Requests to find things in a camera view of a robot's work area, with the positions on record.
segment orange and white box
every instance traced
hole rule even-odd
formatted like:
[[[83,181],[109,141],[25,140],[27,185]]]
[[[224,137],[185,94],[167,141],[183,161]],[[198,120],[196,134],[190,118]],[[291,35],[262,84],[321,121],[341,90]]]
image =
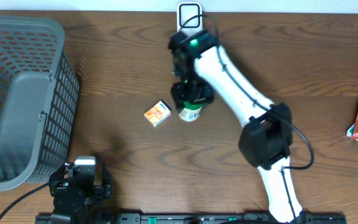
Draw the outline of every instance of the orange and white box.
[[[148,110],[144,114],[144,117],[152,123],[154,127],[157,127],[162,121],[171,115],[171,111],[164,102],[159,101],[155,106]]]

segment basket bottom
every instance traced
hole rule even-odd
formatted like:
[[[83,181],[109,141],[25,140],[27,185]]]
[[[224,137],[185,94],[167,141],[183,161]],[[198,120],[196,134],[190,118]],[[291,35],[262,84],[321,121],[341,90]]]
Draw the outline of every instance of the basket bottom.
[[[49,73],[25,72],[9,87],[0,119],[0,180],[27,167],[49,84]]]

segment small container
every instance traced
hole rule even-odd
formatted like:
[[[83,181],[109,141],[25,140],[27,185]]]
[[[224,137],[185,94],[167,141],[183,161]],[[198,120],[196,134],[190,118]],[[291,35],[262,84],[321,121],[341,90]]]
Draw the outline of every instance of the small container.
[[[192,105],[189,102],[184,102],[184,105],[185,107],[179,112],[179,118],[186,122],[197,120],[200,116],[203,104]]]

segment tabletop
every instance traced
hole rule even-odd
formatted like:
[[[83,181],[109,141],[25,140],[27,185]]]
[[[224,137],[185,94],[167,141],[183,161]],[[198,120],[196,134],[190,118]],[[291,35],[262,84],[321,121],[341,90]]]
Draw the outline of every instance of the tabletop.
[[[178,118],[170,96],[173,12],[0,11],[48,17],[63,26],[65,51],[81,82],[68,160],[94,155],[114,178],[105,206],[144,213],[267,210],[256,168],[238,150],[241,126],[216,96],[198,120]],[[219,36],[250,82],[285,102],[311,141],[315,164],[292,171],[299,202],[312,212],[344,213],[358,223],[358,142],[346,137],[358,107],[358,15],[214,13]],[[172,109],[153,126],[144,113]],[[294,135],[291,163],[309,152]],[[0,192],[0,213],[39,184]],[[53,210],[48,189],[17,204],[1,223],[34,223]]]

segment green lid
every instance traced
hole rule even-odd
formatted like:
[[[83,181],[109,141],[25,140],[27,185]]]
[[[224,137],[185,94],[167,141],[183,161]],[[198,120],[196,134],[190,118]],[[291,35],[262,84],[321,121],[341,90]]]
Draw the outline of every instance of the green lid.
[[[183,104],[185,105],[185,108],[189,110],[198,110],[203,107],[202,103],[198,105],[192,105],[189,101],[186,101]]]

